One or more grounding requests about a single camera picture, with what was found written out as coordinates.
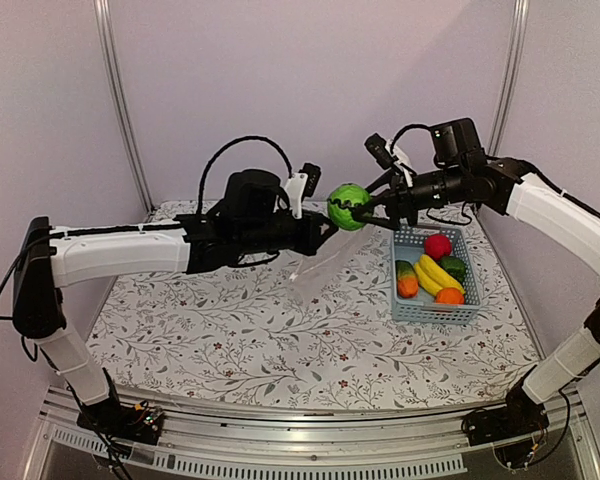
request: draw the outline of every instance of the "green ball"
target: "green ball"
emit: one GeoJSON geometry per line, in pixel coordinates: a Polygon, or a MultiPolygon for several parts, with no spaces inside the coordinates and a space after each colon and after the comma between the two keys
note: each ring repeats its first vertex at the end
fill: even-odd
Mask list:
{"type": "Polygon", "coordinates": [[[336,188],[327,202],[329,218],[343,230],[359,230],[366,224],[351,218],[351,211],[341,207],[356,207],[371,200],[371,195],[364,188],[353,183],[345,183],[336,188]]]}

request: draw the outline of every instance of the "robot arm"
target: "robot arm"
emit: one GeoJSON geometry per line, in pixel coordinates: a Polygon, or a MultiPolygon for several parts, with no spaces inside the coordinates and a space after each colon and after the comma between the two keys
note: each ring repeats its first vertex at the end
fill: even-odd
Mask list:
{"type": "Polygon", "coordinates": [[[307,164],[282,188],[280,179],[269,172],[234,173],[224,198],[206,214],[170,221],[87,229],[52,228],[46,217],[31,222],[14,263],[12,321],[71,386],[82,412],[81,427],[156,444],[162,417],[146,406],[119,402],[107,372],[65,319],[60,288],[114,275],[192,274],[251,266],[267,263],[282,250],[315,255],[337,231],[324,215],[301,207],[302,199],[315,190],[319,174],[307,164]],[[243,261],[257,253],[270,256],[243,261]]]}
{"type": "MultiPolygon", "coordinates": [[[[353,218],[397,229],[403,218],[415,225],[420,210],[457,202],[483,204],[535,227],[600,276],[599,213],[560,191],[526,161],[488,158],[470,119],[415,127],[429,131],[436,151],[434,163],[439,169],[414,176],[408,185],[393,165],[393,145],[375,134],[367,140],[366,146],[387,172],[372,187],[388,184],[389,188],[354,209],[353,218]],[[384,206],[386,218],[371,216],[379,205],[384,206]]],[[[493,410],[467,416],[470,442],[501,440],[533,432],[538,425],[548,425],[543,402],[588,373],[599,361],[600,300],[584,326],[509,391],[507,406],[496,412],[499,425],[493,424],[493,410]]]]}

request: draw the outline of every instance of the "vertical metal pole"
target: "vertical metal pole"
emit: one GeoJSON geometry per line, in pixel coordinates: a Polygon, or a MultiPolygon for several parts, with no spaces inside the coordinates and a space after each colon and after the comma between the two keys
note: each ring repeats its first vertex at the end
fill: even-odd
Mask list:
{"type": "Polygon", "coordinates": [[[109,1],[94,0],[94,6],[96,10],[96,21],[98,23],[98,32],[100,34],[100,43],[102,45],[105,69],[107,72],[107,78],[109,79],[111,96],[113,98],[113,104],[116,110],[118,124],[120,126],[120,133],[122,134],[122,140],[127,153],[127,159],[129,160],[129,166],[131,167],[133,180],[136,184],[136,189],[138,190],[138,195],[140,196],[142,205],[147,213],[150,213],[154,210],[154,203],[151,198],[151,192],[149,191],[149,185],[145,177],[144,168],[142,167],[142,161],[140,160],[140,153],[136,143],[135,135],[133,133],[131,117],[129,116],[124,88],[122,86],[120,67],[118,65],[118,57],[116,55],[116,48],[113,38],[113,27],[111,26],[109,1]]]}
{"type": "Polygon", "coordinates": [[[509,40],[509,53],[507,55],[507,65],[505,67],[504,81],[500,91],[500,100],[496,110],[496,117],[493,122],[487,153],[497,156],[504,128],[509,116],[511,100],[515,89],[516,79],[522,59],[522,49],[524,46],[524,36],[527,30],[527,17],[529,13],[529,0],[516,0],[513,11],[513,23],[511,25],[511,38],[509,40]]]}

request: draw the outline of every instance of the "leaf pattern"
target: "leaf pattern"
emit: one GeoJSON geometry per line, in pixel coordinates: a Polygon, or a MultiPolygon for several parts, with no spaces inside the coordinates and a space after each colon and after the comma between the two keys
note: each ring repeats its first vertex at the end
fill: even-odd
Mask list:
{"type": "MultiPolygon", "coordinates": [[[[194,208],[166,202],[154,220],[194,208]]],[[[391,319],[390,233],[376,229],[307,305],[287,291],[299,261],[288,252],[261,267],[120,277],[88,347],[120,384],[203,399],[329,409],[501,399],[538,355],[480,225],[464,234],[483,303],[469,326],[391,319]]]]}

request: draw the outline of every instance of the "plastic basket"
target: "plastic basket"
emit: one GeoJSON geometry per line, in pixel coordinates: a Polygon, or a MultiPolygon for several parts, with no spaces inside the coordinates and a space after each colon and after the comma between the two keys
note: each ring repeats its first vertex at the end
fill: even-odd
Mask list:
{"type": "Polygon", "coordinates": [[[462,230],[437,225],[402,225],[391,238],[391,313],[399,322],[448,323],[467,325],[480,310],[477,279],[473,273],[469,250],[462,230]],[[396,290],[396,260],[406,260],[415,264],[424,253],[424,241],[430,235],[442,233],[449,237],[453,255],[467,265],[467,275],[463,283],[466,290],[464,305],[434,303],[434,298],[423,288],[414,298],[400,298],[396,290]]]}

